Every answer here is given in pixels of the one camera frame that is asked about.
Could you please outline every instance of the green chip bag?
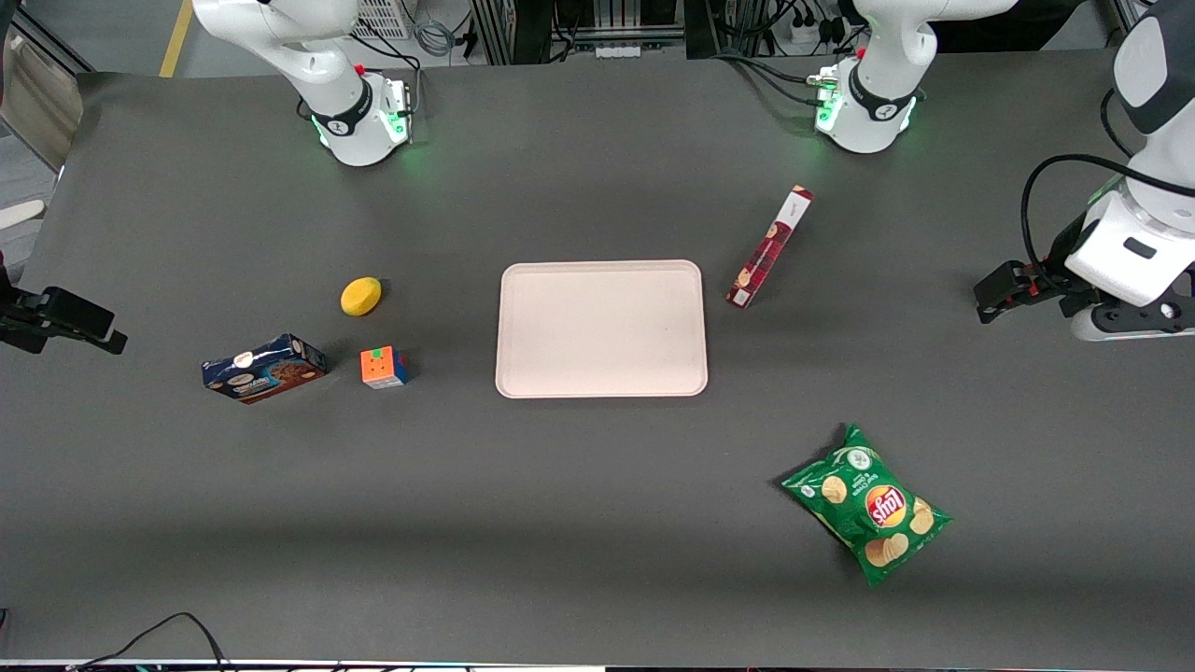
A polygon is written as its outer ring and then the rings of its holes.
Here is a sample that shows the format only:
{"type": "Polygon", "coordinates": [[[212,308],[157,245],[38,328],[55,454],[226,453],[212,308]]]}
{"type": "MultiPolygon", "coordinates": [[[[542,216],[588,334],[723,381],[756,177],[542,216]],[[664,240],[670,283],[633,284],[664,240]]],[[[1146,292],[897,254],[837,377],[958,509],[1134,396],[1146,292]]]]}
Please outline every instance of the green chip bag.
{"type": "Polygon", "coordinates": [[[854,552],[870,586],[883,581],[950,523],[945,512],[893,477],[854,424],[847,428],[841,448],[783,484],[854,552]]]}

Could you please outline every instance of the wire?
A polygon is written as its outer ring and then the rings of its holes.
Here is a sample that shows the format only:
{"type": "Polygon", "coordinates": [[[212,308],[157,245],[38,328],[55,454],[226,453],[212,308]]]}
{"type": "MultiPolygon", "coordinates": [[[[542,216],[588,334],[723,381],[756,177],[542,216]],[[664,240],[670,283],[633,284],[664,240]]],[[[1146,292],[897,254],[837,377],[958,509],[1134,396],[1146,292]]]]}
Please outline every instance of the wire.
{"type": "Polygon", "coordinates": [[[853,31],[851,31],[851,35],[848,35],[846,39],[844,39],[842,42],[839,42],[839,48],[835,49],[834,53],[835,54],[839,54],[839,53],[847,54],[847,53],[850,53],[851,51],[851,43],[854,42],[856,39],[858,39],[859,36],[863,35],[863,31],[865,31],[865,30],[871,30],[871,26],[864,24],[864,25],[860,25],[859,28],[854,29],[853,31]]]}
{"type": "Polygon", "coordinates": [[[461,28],[464,28],[465,22],[467,22],[472,17],[473,17],[473,12],[468,12],[467,14],[465,14],[465,18],[461,19],[459,24],[456,24],[456,28],[452,29],[452,33],[456,35],[456,31],[460,30],[461,28]]]}
{"type": "Polygon", "coordinates": [[[715,60],[718,60],[718,61],[729,61],[729,62],[733,62],[733,63],[741,63],[743,66],[747,66],[748,68],[750,68],[755,73],[756,77],[759,77],[759,79],[764,84],[767,84],[772,88],[777,90],[780,93],[780,96],[784,96],[785,98],[788,98],[790,100],[801,103],[803,105],[809,105],[811,108],[817,108],[817,106],[821,105],[821,100],[817,100],[815,98],[802,98],[799,96],[795,96],[795,94],[790,93],[789,91],[785,91],[785,88],[783,86],[780,86],[780,84],[778,81],[776,81],[771,77],[768,77],[770,74],[776,73],[778,75],[783,75],[782,79],[784,79],[785,81],[793,81],[793,79],[791,79],[792,75],[785,75],[784,73],[780,73],[776,68],[765,66],[764,63],[760,63],[760,62],[754,61],[752,59],[748,59],[746,56],[737,56],[735,54],[718,54],[718,55],[711,56],[711,57],[715,59],[715,60]]]}
{"type": "MultiPolygon", "coordinates": [[[[719,31],[722,31],[723,33],[725,33],[725,35],[734,36],[734,35],[740,35],[741,33],[742,38],[755,37],[758,35],[762,35],[764,32],[771,30],[772,26],[774,26],[777,23],[779,23],[779,20],[782,18],[784,18],[784,14],[788,13],[789,10],[792,10],[793,7],[796,7],[796,5],[797,5],[798,1],[801,1],[801,0],[788,0],[788,2],[784,2],[784,1],[778,2],[777,7],[776,7],[776,13],[772,14],[771,17],[768,17],[768,19],[766,22],[764,22],[764,24],[758,25],[755,28],[748,29],[748,28],[746,28],[746,25],[734,26],[734,25],[730,25],[730,24],[725,23],[724,20],[723,22],[715,20],[715,26],[719,31]]],[[[741,51],[742,50],[742,44],[739,44],[736,47],[736,50],[741,51]]]]}
{"type": "Polygon", "coordinates": [[[554,16],[552,17],[552,30],[554,30],[556,35],[559,36],[562,41],[564,41],[564,50],[549,59],[547,60],[549,63],[554,63],[557,61],[563,63],[564,60],[569,57],[569,53],[572,51],[572,49],[575,49],[577,45],[577,29],[580,26],[581,26],[580,12],[577,13],[577,20],[574,22],[572,30],[569,31],[569,35],[564,35],[564,32],[560,30],[560,24],[556,20],[554,16]]]}
{"type": "Polygon", "coordinates": [[[399,0],[399,5],[403,6],[403,13],[411,22],[411,32],[415,35],[415,41],[419,44],[421,49],[437,57],[452,55],[452,49],[456,45],[455,30],[448,30],[448,26],[431,18],[430,14],[428,14],[427,20],[417,22],[406,7],[406,0],[399,0]]]}
{"type": "Polygon", "coordinates": [[[747,56],[741,56],[739,54],[717,54],[715,56],[711,56],[711,59],[715,59],[717,61],[730,61],[735,63],[743,63],[744,66],[761,69],[777,79],[783,79],[784,81],[791,81],[793,84],[805,83],[805,78],[803,77],[783,73],[765,62],[756,61],[755,59],[748,59],[747,56]]]}
{"type": "Polygon", "coordinates": [[[1099,102],[1099,123],[1104,124],[1104,133],[1108,134],[1108,138],[1113,141],[1113,145],[1116,145],[1116,148],[1120,149],[1126,157],[1132,157],[1133,152],[1128,151],[1128,147],[1124,145],[1124,142],[1122,142],[1120,136],[1116,135],[1116,129],[1113,128],[1111,122],[1108,121],[1108,103],[1113,99],[1113,96],[1115,93],[1116,93],[1115,88],[1109,88],[1108,93],[1104,93],[1104,99],[1099,102]]]}
{"type": "Polygon", "coordinates": [[[216,639],[212,636],[212,631],[208,630],[207,625],[204,625],[202,622],[200,622],[200,619],[196,618],[195,615],[191,613],[191,612],[189,612],[189,611],[179,611],[178,613],[174,613],[174,615],[167,616],[166,618],[163,618],[157,624],[149,627],[146,630],[142,630],[141,634],[139,634],[136,637],[133,637],[131,640],[129,640],[129,643],[127,643],[123,647],[121,647],[121,650],[117,650],[115,653],[110,653],[108,655],[102,655],[99,658],[93,658],[93,659],[88,660],[87,662],[84,662],[82,665],[71,666],[67,670],[69,670],[72,672],[82,672],[82,671],[86,671],[92,665],[96,665],[97,662],[103,662],[105,660],[111,660],[114,658],[117,658],[117,656],[122,655],[124,652],[127,652],[130,648],[133,648],[137,642],[141,641],[142,637],[145,637],[149,633],[153,633],[158,628],[161,628],[166,623],[170,623],[171,621],[173,621],[176,618],[179,618],[179,617],[188,618],[189,621],[191,621],[191,623],[195,623],[200,628],[200,630],[203,631],[203,637],[208,641],[208,648],[212,649],[212,655],[216,659],[216,667],[220,670],[220,672],[223,672],[223,670],[225,670],[225,660],[228,660],[228,658],[223,654],[222,650],[220,650],[220,644],[216,643],[216,639]]]}
{"type": "Polygon", "coordinates": [[[370,49],[373,51],[376,51],[378,54],[381,54],[382,56],[390,56],[391,59],[402,59],[403,61],[406,62],[406,65],[411,66],[411,68],[415,69],[415,102],[411,103],[411,108],[410,108],[410,110],[406,114],[411,115],[411,114],[415,114],[415,112],[419,111],[419,105],[423,104],[423,63],[419,62],[419,60],[417,57],[415,57],[415,56],[407,56],[407,55],[403,54],[402,51],[399,51],[393,44],[390,43],[388,39],[386,39],[385,37],[382,37],[381,33],[378,32],[378,29],[375,29],[373,26],[373,24],[370,24],[369,22],[366,22],[363,19],[361,19],[361,22],[366,24],[366,28],[369,29],[369,32],[374,33],[374,37],[376,37],[378,39],[380,39],[382,42],[382,44],[385,44],[386,47],[388,47],[390,50],[393,51],[393,53],[392,54],[387,54],[386,51],[382,51],[381,49],[374,47],[373,44],[369,44],[364,39],[361,39],[356,35],[353,35],[351,32],[349,33],[349,37],[351,37],[353,39],[355,39],[362,47],[364,47],[367,49],[370,49]]]}
{"type": "Polygon", "coordinates": [[[1061,164],[1064,161],[1074,161],[1074,163],[1096,165],[1102,169],[1117,172],[1120,175],[1123,175],[1124,177],[1135,179],[1144,184],[1148,184],[1150,187],[1154,187],[1164,191],[1170,191],[1171,194],[1178,194],[1179,196],[1188,196],[1195,198],[1195,188],[1182,187],[1179,184],[1173,184],[1164,179],[1158,179],[1157,177],[1152,177],[1145,175],[1144,172],[1135,171],[1126,165],[1117,164],[1116,161],[1110,161],[1108,159],[1104,159],[1102,157],[1096,157],[1092,154],[1058,154],[1037,164],[1037,167],[1035,167],[1034,171],[1029,173],[1029,179],[1025,181],[1024,191],[1021,193],[1021,237],[1025,243],[1025,255],[1029,257],[1029,263],[1032,264],[1034,269],[1037,271],[1037,275],[1042,280],[1044,280],[1046,283],[1049,285],[1050,288],[1054,289],[1055,292],[1066,294],[1080,293],[1076,292],[1074,289],[1071,289],[1070,287],[1067,288],[1059,287],[1054,282],[1054,279],[1052,279],[1049,274],[1046,273],[1046,269],[1042,268],[1042,262],[1040,258],[1037,258],[1037,251],[1034,250],[1032,234],[1029,232],[1029,196],[1032,194],[1034,184],[1037,182],[1037,178],[1041,176],[1041,173],[1049,166],[1054,164],[1061,164]]]}

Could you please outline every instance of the plastic tray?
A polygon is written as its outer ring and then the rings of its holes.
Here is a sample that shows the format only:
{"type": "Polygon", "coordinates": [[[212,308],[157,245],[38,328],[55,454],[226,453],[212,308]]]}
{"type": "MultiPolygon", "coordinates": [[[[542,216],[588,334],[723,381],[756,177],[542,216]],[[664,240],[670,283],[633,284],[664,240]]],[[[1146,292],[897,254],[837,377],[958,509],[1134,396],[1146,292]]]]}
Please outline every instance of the plastic tray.
{"type": "Polygon", "coordinates": [[[503,396],[690,397],[706,380],[693,262],[528,263],[502,274],[503,396]]]}

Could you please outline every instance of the red snack box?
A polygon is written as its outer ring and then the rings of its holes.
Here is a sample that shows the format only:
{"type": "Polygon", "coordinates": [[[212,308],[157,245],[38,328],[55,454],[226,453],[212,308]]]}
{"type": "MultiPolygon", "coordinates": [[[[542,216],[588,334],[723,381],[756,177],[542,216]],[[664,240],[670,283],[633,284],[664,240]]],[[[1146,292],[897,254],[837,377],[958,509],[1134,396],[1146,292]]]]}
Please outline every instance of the red snack box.
{"type": "Polygon", "coordinates": [[[804,216],[805,210],[809,209],[809,203],[813,201],[814,195],[799,184],[792,188],[780,212],[777,213],[776,221],[772,222],[772,226],[767,230],[767,234],[764,236],[764,242],[759,244],[759,248],[755,248],[755,253],[750,256],[750,259],[739,271],[739,277],[735,279],[735,283],[730,287],[730,292],[727,294],[727,301],[730,305],[740,308],[746,308],[750,305],[752,299],[755,298],[755,292],[759,292],[764,281],[767,280],[767,274],[772,270],[772,264],[780,256],[780,250],[789,242],[789,237],[792,236],[797,222],[804,216]]]}

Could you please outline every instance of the black cable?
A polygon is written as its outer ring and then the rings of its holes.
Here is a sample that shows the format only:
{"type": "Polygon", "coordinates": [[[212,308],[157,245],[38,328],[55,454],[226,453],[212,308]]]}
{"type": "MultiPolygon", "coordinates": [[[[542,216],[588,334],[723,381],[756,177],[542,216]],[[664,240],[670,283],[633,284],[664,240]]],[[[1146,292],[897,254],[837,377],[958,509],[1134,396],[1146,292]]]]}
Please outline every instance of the black cable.
{"type": "Polygon", "coordinates": [[[200,619],[196,618],[195,615],[191,613],[191,612],[189,612],[189,611],[179,611],[178,613],[174,613],[174,615],[167,616],[166,618],[163,618],[161,621],[159,621],[157,624],[152,625],[151,628],[148,628],[146,630],[142,630],[141,634],[139,634],[136,637],[133,637],[131,640],[129,640],[129,643],[127,643],[123,647],[121,647],[121,650],[117,650],[115,653],[110,653],[108,655],[102,655],[99,658],[93,658],[93,659],[88,660],[87,662],[84,662],[82,665],[68,667],[68,670],[71,670],[72,672],[85,672],[88,667],[91,667],[92,665],[96,665],[97,662],[103,662],[105,660],[111,660],[114,658],[118,658],[120,655],[124,654],[124,652],[127,652],[130,648],[133,648],[137,642],[140,642],[142,637],[145,637],[149,633],[153,633],[158,628],[161,628],[166,623],[170,623],[171,621],[173,621],[176,618],[179,618],[179,617],[190,619],[191,623],[195,623],[200,628],[200,630],[203,631],[203,637],[208,640],[208,648],[212,649],[212,655],[216,659],[216,667],[220,670],[220,672],[223,672],[223,670],[225,670],[225,660],[228,660],[227,656],[225,656],[223,652],[220,650],[220,644],[216,643],[216,639],[212,636],[212,631],[208,630],[207,625],[204,625],[202,622],[200,622],[200,619]]]}
{"type": "Polygon", "coordinates": [[[553,16],[553,17],[552,17],[552,30],[553,30],[553,31],[556,31],[556,35],[557,35],[557,36],[559,36],[560,41],[563,41],[563,42],[564,42],[564,50],[563,50],[563,51],[560,51],[559,54],[557,54],[557,55],[552,56],[552,57],[551,57],[551,59],[549,59],[549,60],[547,60],[546,62],[549,62],[549,63],[554,63],[554,62],[559,61],[559,62],[562,62],[562,63],[563,63],[563,62],[564,62],[564,60],[569,57],[569,53],[570,53],[570,51],[571,51],[571,50],[572,50],[572,49],[574,49],[574,48],[576,47],[576,44],[577,44],[577,29],[578,29],[580,26],[581,26],[581,14],[580,14],[580,13],[577,13],[577,20],[576,20],[576,22],[574,22],[574,24],[572,24],[572,29],[571,29],[571,30],[569,31],[569,35],[565,35],[565,33],[564,33],[564,32],[563,32],[563,31],[560,30],[560,24],[559,24],[559,23],[557,23],[557,20],[556,20],[556,16],[553,16]]]}
{"type": "Polygon", "coordinates": [[[1021,193],[1021,237],[1025,244],[1025,255],[1029,257],[1029,263],[1032,264],[1034,270],[1037,271],[1037,275],[1041,276],[1041,279],[1044,280],[1046,283],[1049,285],[1052,289],[1059,293],[1079,294],[1079,292],[1076,292],[1071,288],[1064,289],[1062,287],[1059,287],[1054,282],[1054,280],[1049,276],[1049,274],[1046,273],[1046,269],[1042,268],[1042,262],[1040,258],[1037,258],[1037,251],[1034,250],[1032,234],[1029,231],[1029,196],[1032,194],[1034,183],[1037,182],[1037,178],[1041,176],[1041,173],[1049,166],[1054,164],[1061,164],[1064,161],[1076,161],[1076,163],[1096,165],[1102,169],[1117,172],[1120,175],[1123,175],[1124,177],[1135,179],[1144,184],[1148,184],[1150,187],[1162,189],[1164,191],[1170,191],[1171,194],[1178,194],[1179,196],[1188,196],[1195,198],[1195,188],[1182,187],[1179,184],[1173,184],[1164,179],[1158,179],[1157,177],[1152,177],[1145,175],[1144,172],[1135,171],[1126,165],[1117,164],[1116,161],[1110,161],[1108,159],[1104,159],[1102,157],[1096,157],[1092,154],[1058,154],[1037,164],[1037,167],[1035,167],[1034,171],[1029,173],[1029,179],[1025,181],[1024,191],[1021,193]]]}
{"type": "Polygon", "coordinates": [[[467,14],[465,14],[465,18],[461,19],[459,24],[456,24],[456,28],[452,29],[452,33],[456,35],[456,31],[460,30],[461,26],[465,25],[465,22],[467,22],[472,17],[473,17],[473,12],[468,12],[467,14]]]}
{"type": "MultiPolygon", "coordinates": [[[[742,5],[743,5],[742,2],[736,2],[735,7],[742,7],[742,5]]],[[[743,31],[747,29],[747,17],[739,16],[737,19],[739,19],[739,37],[735,38],[734,48],[736,51],[741,54],[743,50],[743,39],[744,39],[743,31]]]]}
{"type": "Polygon", "coordinates": [[[722,31],[725,35],[731,35],[733,36],[733,35],[735,35],[736,32],[739,32],[741,30],[743,37],[755,37],[758,35],[762,35],[767,30],[771,30],[772,26],[774,26],[777,23],[779,23],[779,20],[782,18],[784,18],[784,14],[788,13],[789,10],[792,10],[792,8],[796,7],[796,5],[797,5],[798,1],[799,0],[788,0],[788,2],[783,2],[783,1],[779,2],[777,5],[776,13],[772,14],[771,17],[768,17],[768,19],[765,20],[762,24],[760,24],[758,26],[754,26],[754,28],[749,28],[748,29],[746,26],[734,26],[734,25],[730,25],[729,23],[727,23],[725,20],[721,20],[719,22],[717,19],[715,19],[713,25],[715,25],[715,28],[717,28],[719,31],[722,31]]]}
{"type": "Polygon", "coordinates": [[[869,30],[869,29],[870,29],[870,26],[868,26],[868,25],[860,25],[859,28],[857,28],[853,31],[851,31],[851,35],[848,35],[846,39],[844,39],[842,42],[839,42],[839,48],[834,49],[834,53],[835,54],[846,54],[846,53],[850,53],[851,51],[851,43],[854,42],[856,39],[858,39],[858,37],[860,35],[863,35],[863,31],[869,30]]]}
{"type": "MultiPolygon", "coordinates": [[[[715,60],[718,60],[718,61],[729,61],[729,62],[733,62],[733,63],[741,63],[743,66],[747,66],[748,68],[750,68],[754,72],[754,74],[756,77],[759,77],[759,79],[764,84],[767,84],[772,88],[777,90],[780,93],[780,96],[784,96],[785,98],[788,98],[790,100],[801,103],[803,105],[809,105],[811,108],[821,106],[821,100],[817,100],[815,98],[802,98],[799,96],[795,96],[795,94],[785,91],[784,87],[780,86],[780,84],[778,81],[776,81],[771,77],[768,77],[770,71],[771,72],[779,72],[779,71],[776,71],[774,68],[770,68],[768,66],[765,66],[764,63],[753,61],[752,59],[747,59],[747,57],[743,57],[743,56],[736,56],[734,54],[719,54],[717,56],[711,56],[711,57],[715,59],[715,60]]],[[[785,75],[785,78],[791,78],[791,77],[792,75],[785,75]]]]}
{"type": "Polygon", "coordinates": [[[748,59],[747,56],[740,56],[739,54],[717,54],[710,57],[717,61],[730,61],[734,63],[743,63],[744,66],[750,66],[753,68],[761,69],[777,79],[783,79],[784,81],[791,81],[793,84],[805,83],[805,78],[803,77],[783,73],[762,61],[756,61],[755,59],[748,59]]]}
{"type": "Polygon", "coordinates": [[[373,24],[370,24],[364,19],[358,19],[358,20],[361,20],[361,23],[363,23],[366,28],[369,29],[369,32],[374,33],[374,37],[376,37],[382,42],[382,44],[388,47],[392,53],[387,54],[386,51],[382,51],[381,49],[374,47],[373,44],[369,44],[368,42],[361,39],[360,37],[357,37],[351,32],[349,33],[349,37],[355,39],[357,44],[361,44],[367,49],[381,54],[382,56],[390,56],[391,59],[402,59],[403,61],[406,62],[407,66],[411,66],[411,69],[415,71],[415,102],[412,102],[411,106],[407,110],[405,110],[400,116],[407,116],[417,112],[419,110],[419,105],[423,104],[423,63],[416,56],[407,56],[406,54],[399,51],[397,47],[391,44],[388,39],[382,37],[381,33],[378,32],[378,29],[375,29],[373,24]]]}
{"type": "Polygon", "coordinates": [[[1108,134],[1108,138],[1113,141],[1113,145],[1116,145],[1116,148],[1120,149],[1126,157],[1132,157],[1133,152],[1128,151],[1128,147],[1124,146],[1124,142],[1122,142],[1120,136],[1116,135],[1116,129],[1113,128],[1111,122],[1108,121],[1108,103],[1111,102],[1113,96],[1115,93],[1116,93],[1115,88],[1109,88],[1108,93],[1104,93],[1104,99],[1099,102],[1099,123],[1104,124],[1104,133],[1108,134]]]}
{"type": "Polygon", "coordinates": [[[390,48],[390,51],[388,53],[387,51],[382,51],[381,49],[374,47],[373,44],[369,44],[364,39],[361,39],[356,35],[349,33],[349,37],[351,37],[353,39],[355,39],[358,44],[361,44],[366,49],[369,49],[369,50],[372,50],[374,53],[381,54],[382,56],[390,56],[391,59],[402,59],[402,60],[406,61],[406,65],[411,66],[411,69],[416,69],[417,71],[417,69],[422,69],[423,68],[423,63],[419,61],[419,59],[417,56],[407,56],[406,54],[403,54],[402,51],[398,50],[397,47],[394,47],[393,44],[391,44],[388,39],[386,39],[385,37],[382,37],[381,33],[378,32],[378,29],[375,29],[373,26],[373,24],[370,24],[369,22],[366,22],[366,20],[362,20],[362,23],[366,24],[366,28],[369,29],[369,32],[372,32],[374,35],[374,37],[376,37],[378,39],[380,39],[382,44],[385,44],[386,47],[390,48]]]}

